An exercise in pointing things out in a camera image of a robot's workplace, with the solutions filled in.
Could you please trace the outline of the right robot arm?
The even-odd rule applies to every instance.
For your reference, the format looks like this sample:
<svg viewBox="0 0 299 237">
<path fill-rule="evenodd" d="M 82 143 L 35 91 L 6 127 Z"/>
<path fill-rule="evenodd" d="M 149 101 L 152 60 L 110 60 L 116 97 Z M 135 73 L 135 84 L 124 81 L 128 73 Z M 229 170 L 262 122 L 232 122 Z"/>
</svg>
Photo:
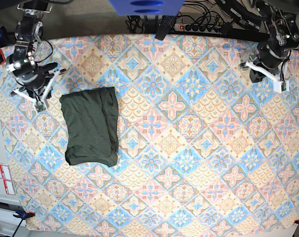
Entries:
<svg viewBox="0 0 299 237">
<path fill-rule="evenodd" d="M 55 62 L 41 66 L 41 60 L 35 59 L 43 41 L 42 17 L 50 12 L 49 4 L 49 0 L 31 0 L 23 3 L 23 17 L 15 31 L 14 51 L 6 59 L 8 73 L 36 101 L 49 98 L 48 84 L 54 76 L 53 70 L 58 66 Z"/>
</svg>

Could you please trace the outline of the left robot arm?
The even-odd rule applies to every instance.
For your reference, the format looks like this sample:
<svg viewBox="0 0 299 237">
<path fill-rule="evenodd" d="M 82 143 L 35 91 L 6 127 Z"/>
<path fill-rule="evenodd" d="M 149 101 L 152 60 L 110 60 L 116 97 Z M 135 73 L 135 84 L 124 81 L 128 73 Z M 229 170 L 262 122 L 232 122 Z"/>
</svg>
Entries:
<svg viewBox="0 0 299 237">
<path fill-rule="evenodd" d="M 254 0 L 252 6 L 263 17 L 270 38 L 257 46 L 258 53 L 252 62 L 269 73 L 281 74 L 289 61 L 291 51 L 299 47 L 299 28 L 296 17 L 299 15 L 299 0 Z"/>
</svg>

